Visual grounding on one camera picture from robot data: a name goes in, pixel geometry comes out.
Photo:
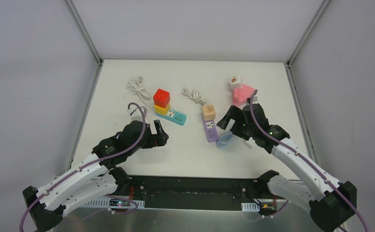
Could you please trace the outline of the purple power strip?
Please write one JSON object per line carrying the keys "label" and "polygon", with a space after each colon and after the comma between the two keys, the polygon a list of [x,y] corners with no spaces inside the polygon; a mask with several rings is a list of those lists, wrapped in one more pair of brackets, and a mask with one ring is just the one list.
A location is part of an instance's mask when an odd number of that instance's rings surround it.
{"label": "purple power strip", "polygon": [[208,143],[215,143],[218,141],[219,136],[214,120],[205,121],[203,119],[204,132]]}

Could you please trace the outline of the white USB charger plug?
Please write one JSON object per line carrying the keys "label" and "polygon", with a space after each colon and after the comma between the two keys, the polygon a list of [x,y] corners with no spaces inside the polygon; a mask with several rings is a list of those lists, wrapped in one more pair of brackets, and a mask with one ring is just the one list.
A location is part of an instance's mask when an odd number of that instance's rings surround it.
{"label": "white USB charger plug", "polygon": [[252,149],[252,148],[255,146],[255,141],[254,141],[253,139],[245,140],[245,141],[244,141],[244,144],[245,144],[248,148]]}

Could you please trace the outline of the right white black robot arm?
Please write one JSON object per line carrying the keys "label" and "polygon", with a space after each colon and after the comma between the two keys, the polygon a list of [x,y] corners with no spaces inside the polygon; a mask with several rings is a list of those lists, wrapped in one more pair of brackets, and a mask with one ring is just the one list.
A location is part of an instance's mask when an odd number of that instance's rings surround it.
{"label": "right white black robot arm", "polygon": [[303,154],[282,127],[268,122],[260,104],[242,109],[230,106],[217,126],[224,130],[231,120],[234,121],[230,129],[233,135],[246,141],[253,139],[303,182],[303,186],[289,183],[281,174],[270,170],[258,178],[259,196],[278,195],[291,201],[325,232],[334,231],[356,214],[356,187],[349,181],[341,182]]}

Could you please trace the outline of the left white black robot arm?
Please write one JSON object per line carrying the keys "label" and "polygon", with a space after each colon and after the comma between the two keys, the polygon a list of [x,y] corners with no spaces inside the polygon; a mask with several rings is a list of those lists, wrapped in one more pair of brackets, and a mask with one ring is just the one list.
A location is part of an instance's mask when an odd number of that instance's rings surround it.
{"label": "left white black robot arm", "polygon": [[132,121],[122,131],[101,140],[84,160],[55,180],[39,188],[25,188],[22,194],[27,209],[19,230],[23,231],[27,216],[31,216],[38,232],[46,232],[94,198],[132,194],[130,177],[119,164],[140,149],[166,145],[169,136],[161,122],[154,120],[154,126],[156,134],[148,123]]}

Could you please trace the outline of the beige cube adapter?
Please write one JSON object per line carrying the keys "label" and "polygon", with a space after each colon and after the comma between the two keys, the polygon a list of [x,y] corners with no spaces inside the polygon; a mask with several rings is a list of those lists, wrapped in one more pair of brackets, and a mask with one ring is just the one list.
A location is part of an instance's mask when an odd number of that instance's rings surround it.
{"label": "beige cube adapter", "polygon": [[202,118],[204,121],[211,121],[216,118],[216,111],[213,104],[202,106]]}

